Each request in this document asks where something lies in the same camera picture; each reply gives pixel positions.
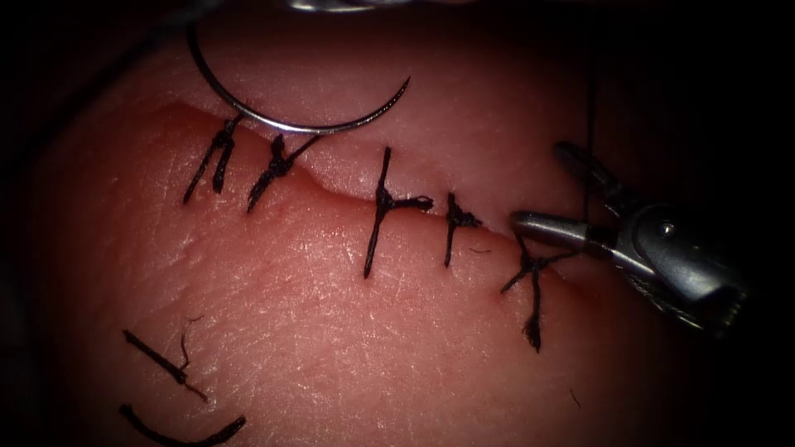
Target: skin surface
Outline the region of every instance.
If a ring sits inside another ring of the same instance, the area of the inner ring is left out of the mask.
[[[181,203],[211,138],[234,116],[182,39],[59,139],[18,186],[26,194],[10,243],[34,297],[54,401],[69,408],[54,410],[66,443],[150,445],[119,416],[122,403],[180,440],[246,415],[228,443],[241,446],[691,439],[703,398],[688,394],[702,379],[691,373],[697,338],[610,266],[575,257],[542,273],[540,354],[521,334],[529,277],[499,294],[518,270],[510,211],[581,215],[581,187],[549,149],[584,142],[585,54],[564,36],[552,49],[528,44],[548,29],[510,41],[467,11],[387,19],[233,9],[203,22],[200,44],[217,77],[280,119],[355,118],[412,77],[393,110],[321,138],[251,214],[248,191],[276,133],[248,120],[234,134],[223,193],[210,185],[216,154]],[[693,175],[676,164],[680,154],[660,150],[682,147],[671,144],[677,133],[663,136],[642,109],[618,113],[639,101],[615,80],[627,71],[605,72],[598,157],[651,195],[698,202],[681,192]],[[287,152],[306,139],[285,136]],[[436,206],[387,216],[364,280],[385,146],[393,196],[428,195]],[[448,191],[484,227],[457,230],[446,270]],[[609,222],[595,206],[595,221]],[[206,404],[122,335],[131,330],[180,365],[186,328],[185,371]]]

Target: black suture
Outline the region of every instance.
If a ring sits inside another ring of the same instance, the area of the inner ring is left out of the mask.
[[[224,130],[226,131],[227,140],[224,144],[224,151],[221,152],[221,157],[218,159],[218,165],[215,167],[215,173],[213,174],[213,191],[218,194],[221,194],[221,190],[224,188],[224,175],[226,174],[226,165],[229,163],[229,158],[232,156],[232,149],[234,149],[234,140],[232,139],[232,133],[234,132],[235,127],[237,127],[240,120],[243,119],[243,114],[239,113],[234,120],[229,121],[227,120],[224,124]]]
[[[541,286],[539,285],[541,269],[538,265],[532,266],[532,313],[530,318],[524,322],[522,333],[528,338],[530,346],[536,349],[536,353],[541,352]]]
[[[552,257],[530,257],[528,247],[524,244],[524,240],[518,234],[515,234],[516,241],[521,250],[521,257],[519,259],[519,273],[513,276],[499,293],[505,293],[520,279],[524,278],[528,273],[532,274],[532,313],[530,318],[525,321],[522,328],[522,333],[527,337],[530,345],[536,349],[536,352],[541,351],[541,270],[549,267],[550,264],[572,257],[579,252],[565,252],[557,254]]]
[[[239,113],[238,116],[234,117],[234,119],[228,119],[224,121],[224,128],[219,130],[218,133],[215,134],[215,137],[213,137],[210,147],[208,147],[207,152],[205,152],[205,157],[201,159],[199,169],[196,170],[196,173],[193,175],[193,180],[190,181],[190,185],[188,185],[188,189],[185,191],[185,195],[182,197],[183,204],[188,203],[188,200],[190,200],[190,197],[193,195],[193,190],[196,188],[196,185],[199,184],[199,179],[201,179],[201,176],[205,174],[207,165],[210,163],[210,158],[213,156],[215,151],[223,148],[224,151],[221,153],[221,158],[218,160],[218,165],[216,166],[215,174],[213,175],[213,190],[220,194],[221,190],[224,188],[224,174],[226,173],[226,165],[229,163],[229,158],[232,156],[232,149],[234,149],[234,139],[232,138],[232,134],[242,119],[243,114]]]
[[[129,330],[124,329],[122,330],[122,333],[124,334],[124,338],[127,340],[127,343],[131,344],[132,346],[135,346],[136,348],[138,348],[139,351],[146,354],[147,357],[154,360],[154,362],[157,363],[161,368],[165,369],[167,373],[171,374],[171,376],[174,378],[174,380],[176,380],[178,384],[187,388],[188,391],[198,395],[202,401],[204,402],[208,401],[207,396],[203,392],[197,390],[196,388],[192,387],[189,383],[187,383],[188,375],[185,373],[185,371],[183,371],[183,369],[185,369],[185,367],[188,366],[190,361],[188,360],[188,353],[185,350],[184,333],[182,334],[181,347],[182,347],[182,353],[183,355],[185,355],[185,361],[180,368],[178,368],[174,363],[169,362],[165,357],[161,356],[159,353],[155,352],[154,349],[150,348],[149,346],[147,346],[147,344],[143,343],[138,337],[135,336],[135,334],[133,334]]]
[[[574,390],[569,388],[569,394],[571,394],[571,398],[574,399],[574,403],[577,404],[577,409],[582,410],[582,405],[580,405],[580,401],[577,400],[577,396],[574,395]]]
[[[257,183],[251,188],[251,192],[248,193],[248,208],[246,209],[246,213],[251,213],[251,210],[254,209],[254,205],[257,204],[259,197],[263,194],[265,189],[274,181],[277,177],[283,177],[287,175],[287,172],[290,171],[292,168],[293,163],[295,163],[296,158],[300,156],[306,149],[309,149],[310,146],[315,144],[318,140],[320,140],[321,135],[315,135],[314,137],[310,138],[309,141],[304,143],[303,146],[299,147],[295,152],[284,158],[284,136],[280,133],[276,139],[273,140],[271,143],[271,162],[268,163],[267,169],[259,176]]]
[[[465,213],[455,202],[455,194],[447,193],[447,249],[445,250],[445,268],[450,266],[450,256],[453,248],[453,232],[458,227],[478,228],[483,222],[475,218],[472,213]]]
[[[364,279],[367,279],[370,275],[370,269],[373,267],[373,256],[375,255],[375,246],[378,243],[378,233],[381,231],[381,223],[387,213],[398,208],[414,208],[422,211],[428,211],[433,208],[433,199],[425,195],[395,200],[389,194],[384,184],[387,180],[389,159],[391,157],[392,149],[387,146],[383,153],[383,164],[381,165],[381,176],[378,178],[378,187],[375,189],[375,223],[373,224],[373,233],[370,235],[370,241],[367,244],[367,257],[364,260]]]
[[[132,427],[138,431],[138,433],[144,435],[149,440],[157,442],[160,445],[165,445],[166,447],[210,447],[212,445],[223,444],[226,441],[232,439],[232,436],[235,436],[238,431],[243,428],[244,425],[246,425],[245,416],[240,416],[218,432],[213,433],[203,440],[180,441],[166,435],[161,435],[160,433],[157,433],[156,431],[147,427],[135,414],[133,411],[133,406],[130,404],[122,404],[118,408],[118,412],[124,416],[124,419],[126,419],[127,422],[129,422],[130,425],[132,425]]]

